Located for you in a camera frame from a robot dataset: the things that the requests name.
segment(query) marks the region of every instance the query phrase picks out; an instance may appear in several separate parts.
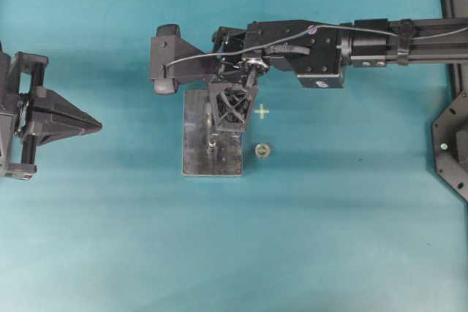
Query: robotic arm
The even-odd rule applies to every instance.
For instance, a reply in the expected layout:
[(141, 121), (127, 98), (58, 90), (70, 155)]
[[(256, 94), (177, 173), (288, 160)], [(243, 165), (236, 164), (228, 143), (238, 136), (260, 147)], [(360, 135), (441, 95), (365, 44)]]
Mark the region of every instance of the robotic arm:
[(205, 54), (181, 38), (177, 25), (160, 26), (151, 40), (156, 94), (180, 84), (208, 86), (214, 126), (245, 132), (258, 78), (273, 66), (294, 71), (304, 88), (343, 88), (346, 66), (468, 63), (468, 19), (357, 20), (340, 26), (305, 20), (220, 27)]

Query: wheel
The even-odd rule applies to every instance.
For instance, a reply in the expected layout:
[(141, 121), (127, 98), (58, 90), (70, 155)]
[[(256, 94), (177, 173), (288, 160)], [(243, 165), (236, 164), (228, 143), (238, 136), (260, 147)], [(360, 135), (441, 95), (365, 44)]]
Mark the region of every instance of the wheel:
[(177, 37), (181, 36), (181, 28), (178, 25), (163, 25), (158, 27), (158, 29), (156, 30), (156, 37), (173, 35), (176, 35)]
[(173, 78), (164, 78), (154, 81), (154, 92), (159, 95), (171, 95), (177, 93), (178, 82)]

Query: black bracket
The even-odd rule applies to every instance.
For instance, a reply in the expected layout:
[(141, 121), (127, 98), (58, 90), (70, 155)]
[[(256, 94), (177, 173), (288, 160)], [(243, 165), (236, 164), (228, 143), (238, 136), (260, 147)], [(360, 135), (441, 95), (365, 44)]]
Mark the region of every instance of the black bracket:
[(408, 66), (410, 64), (411, 39), (416, 34), (415, 24), (409, 19), (401, 20), (398, 34), (398, 65)]
[[(445, 18), (468, 17), (466, 0), (441, 0)], [(454, 100), (432, 125), (437, 174), (468, 201), (468, 66), (453, 64), (450, 85)]]
[[(44, 87), (48, 58), (0, 50), (0, 177), (29, 180), (37, 171), (36, 148), (74, 135), (98, 132), (102, 124)], [(20, 92), (22, 74), (31, 76), (28, 93)], [(13, 163), (13, 137), (23, 144), (21, 163)]]

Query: teal tabletop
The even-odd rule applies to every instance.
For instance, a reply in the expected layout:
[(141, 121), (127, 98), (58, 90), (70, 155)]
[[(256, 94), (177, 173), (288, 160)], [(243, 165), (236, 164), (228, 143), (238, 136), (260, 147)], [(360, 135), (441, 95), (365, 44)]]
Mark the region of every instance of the teal tabletop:
[(272, 69), (241, 178), (181, 176), (184, 95), (149, 80), (165, 23), (208, 51), (253, 20), (440, 17), (440, 0), (0, 0), (4, 51), (48, 56), (47, 88), (103, 123), (0, 180), (0, 311), (465, 312), (467, 206), (431, 149), (445, 66), (350, 68), (341, 90)]

